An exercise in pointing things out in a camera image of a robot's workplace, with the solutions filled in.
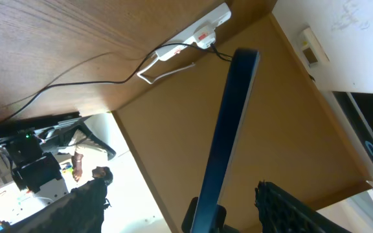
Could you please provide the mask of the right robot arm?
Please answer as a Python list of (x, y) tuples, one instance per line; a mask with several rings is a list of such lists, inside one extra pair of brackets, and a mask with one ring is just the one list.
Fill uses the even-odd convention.
[(8, 171), (21, 192), (31, 192), (43, 205), (68, 194), (62, 169), (47, 143), (62, 138), (83, 121), (75, 112), (0, 123), (0, 151), (5, 153)]

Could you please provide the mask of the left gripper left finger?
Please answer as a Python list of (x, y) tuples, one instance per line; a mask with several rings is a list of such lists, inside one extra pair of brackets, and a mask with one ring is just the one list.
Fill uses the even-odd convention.
[(194, 197), (186, 211), (181, 224), (182, 232), (204, 233), (238, 233), (238, 230), (225, 224), (227, 211), (223, 206), (216, 205), (209, 212), (201, 208), (199, 197)]

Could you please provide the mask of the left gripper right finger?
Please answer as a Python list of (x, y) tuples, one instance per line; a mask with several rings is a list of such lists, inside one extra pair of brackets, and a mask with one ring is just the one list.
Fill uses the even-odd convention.
[(258, 183), (254, 205), (263, 233), (349, 233), (272, 182)]

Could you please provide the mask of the blue Galaxy smartphone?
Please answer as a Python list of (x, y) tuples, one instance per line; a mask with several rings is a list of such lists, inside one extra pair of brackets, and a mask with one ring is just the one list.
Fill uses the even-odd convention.
[(254, 49), (234, 52), (221, 99), (209, 159), (199, 194), (201, 208), (216, 208), (239, 131), (248, 106), (260, 53)]

